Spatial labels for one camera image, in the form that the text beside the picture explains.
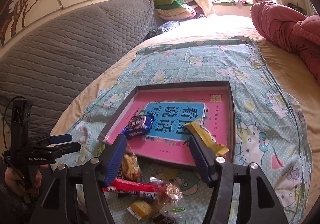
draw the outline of human hand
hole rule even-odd
[[[39,168],[45,169],[48,168],[48,164],[40,165]],[[41,179],[42,175],[38,171],[36,174],[36,179],[34,182],[34,187],[31,188],[30,190],[25,190],[25,188],[22,185],[22,179],[21,177],[12,169],[12,168],[7,168],[5,171],[4,175],[4,181],[6,184],[9,186],[9,188],[17,195],[23,196],[26,200],[27,197],[29,196],[37,196],[39,194],[39,188],[41,186]]]

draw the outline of barcode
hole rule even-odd
[[[145,199],[151,199],[151,200],[155,200],[156,199],[156,193],[155,192],[139,192],[139,196],[141,198],[145,198]]]
[[[137,220],[142,220],[142,217],[140,217],[131,207],[129,207],[128,212],[130,212],[133,216],[137,218]]]

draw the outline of chinese character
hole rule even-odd
[[[155,129],[156,131],[164,131],[164,133],[171,132],[172,131],[172,123],[174,123],[174,120],[170,121],[170,120],[165,120],[165,119],[161,119],[160,120],[161,123],[158,122],[158,126]]]
[[[216,95],[216,102],[222,102],[221,94]]]
[[[210,103],[212,103],[212,102],[216,102],[216,95],[215,94],[210,95]]]
[[[182,110],[182,117],[188,117],[188,118],[194,118],[194,117],[198,117],[198,108],[194,108],[192,107],[192,109],[190,109],[189,107],[187,109],[183,109]]]
[[[179,126],[176,131],[176,134],[190,135],[189,130],[186,127],[184,127],[186,123],[190,123],[190,122],[192,121],[179,120]]]
[[[176,117],[177,114],[178,114],[179,108],[180,107],[176,108],[174,106],[173,107],[166,107],[164,109],[165,113],[163,113],[161,117],[166,117],[166,116],[168,116],[168,117]]]
[[[147,112],[148,115],[153,114],[154,117],[157,117],[159,115],[160,109],[162,106],[153,106],[150,111]]]

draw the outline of stack of folded bedding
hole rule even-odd
[[[203,10],[194,0],[155,0],[154,4],[163,20],[181,21],[204,17]]]

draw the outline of pink quilt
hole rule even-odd
[[[304,61],[320,85],[320,18],[303,14],[272,2],[251,7],[256,30],[284,50],[294,52]]]

